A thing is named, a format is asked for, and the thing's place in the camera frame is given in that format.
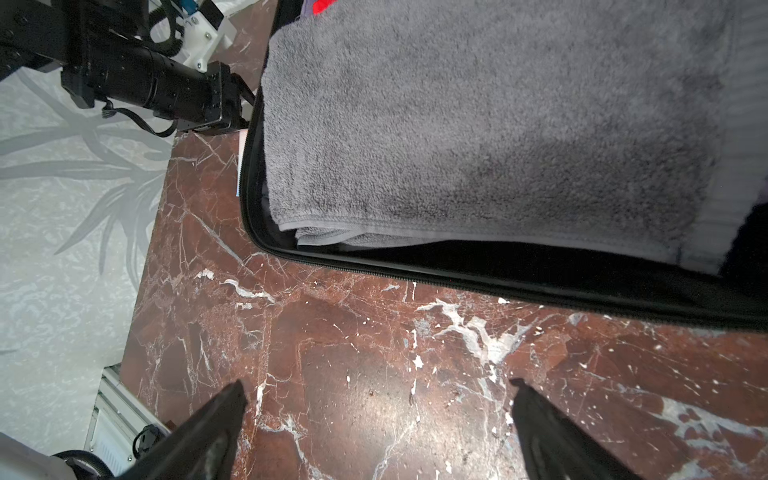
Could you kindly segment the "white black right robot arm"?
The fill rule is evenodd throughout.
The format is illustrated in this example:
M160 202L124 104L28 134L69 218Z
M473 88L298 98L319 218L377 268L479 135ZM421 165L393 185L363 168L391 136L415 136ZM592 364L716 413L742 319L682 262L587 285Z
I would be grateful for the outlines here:
M634 479L636 473L521 378L512 419L531 479ZM247 400L241 381L224 387L185 423L123 473L125 479L228 479ZM111 479L95 455L69 450L43 455L1 437L4 479Z

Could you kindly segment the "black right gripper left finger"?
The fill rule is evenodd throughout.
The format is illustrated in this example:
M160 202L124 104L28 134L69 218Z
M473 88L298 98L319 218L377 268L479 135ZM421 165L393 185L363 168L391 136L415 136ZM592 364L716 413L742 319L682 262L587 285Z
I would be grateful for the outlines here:
M123 473L122 479L229 479L247 398L237 380Z

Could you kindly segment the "red t-shirt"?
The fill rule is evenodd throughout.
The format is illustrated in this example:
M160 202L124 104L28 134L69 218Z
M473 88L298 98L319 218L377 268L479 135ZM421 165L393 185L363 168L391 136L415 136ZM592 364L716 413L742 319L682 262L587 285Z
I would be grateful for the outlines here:
M314 0L311 6L311 13L313 15L319 15L335 2L336 0Z

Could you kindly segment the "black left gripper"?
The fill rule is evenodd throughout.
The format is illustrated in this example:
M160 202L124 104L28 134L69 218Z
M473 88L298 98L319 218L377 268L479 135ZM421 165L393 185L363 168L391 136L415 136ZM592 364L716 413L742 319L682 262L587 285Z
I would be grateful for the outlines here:
M113 103L150 110L178 131L225 134L246 127L246 83L224 63L212 62L201 72L138 39L88 24L81 29L78 47L62 68L61 85L80 108L101 101L104 115L126 115L150 133L155 131L134 112Z

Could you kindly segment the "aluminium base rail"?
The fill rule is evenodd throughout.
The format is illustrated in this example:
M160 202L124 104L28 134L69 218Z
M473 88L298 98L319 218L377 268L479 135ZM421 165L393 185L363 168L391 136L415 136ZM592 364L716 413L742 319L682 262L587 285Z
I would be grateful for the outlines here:
M84 449L119 476L159 439L170 434L121 382L120 364L102 371Z

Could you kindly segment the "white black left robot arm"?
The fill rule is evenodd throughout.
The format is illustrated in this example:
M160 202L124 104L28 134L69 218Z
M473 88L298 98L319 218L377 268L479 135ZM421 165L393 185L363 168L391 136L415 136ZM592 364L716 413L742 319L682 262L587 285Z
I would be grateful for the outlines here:
M235 31L211 1L4 1L1 76L59 70L81 109L123 115L166 138L246 129L256 96L230 67L210 59Z

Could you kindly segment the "purple jeans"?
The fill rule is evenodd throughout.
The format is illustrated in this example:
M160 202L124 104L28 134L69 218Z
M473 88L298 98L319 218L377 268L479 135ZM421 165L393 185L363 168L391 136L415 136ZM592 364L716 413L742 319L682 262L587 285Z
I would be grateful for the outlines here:
M315 0L303 0L301 10L300 10L300 17L301 18L312 17L314 15L314 4L315 4Z

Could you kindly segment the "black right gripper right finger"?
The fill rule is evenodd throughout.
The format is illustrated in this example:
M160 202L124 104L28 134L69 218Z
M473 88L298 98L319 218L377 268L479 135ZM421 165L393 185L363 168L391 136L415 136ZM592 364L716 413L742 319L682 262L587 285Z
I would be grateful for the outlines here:
M636 479L638 475L522 379L512 419L530 479Z

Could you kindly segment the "white blue cream tube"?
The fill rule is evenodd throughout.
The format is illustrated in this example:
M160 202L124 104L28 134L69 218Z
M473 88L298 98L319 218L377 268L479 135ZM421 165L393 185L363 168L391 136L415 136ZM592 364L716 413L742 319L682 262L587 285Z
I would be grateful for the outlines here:
M245 144L248 136L248 130L242 129L238 131L238 150L237 150L237 180L236 180L236 192L235 196L240 196L240 184L241 184L241 172L244 156Z

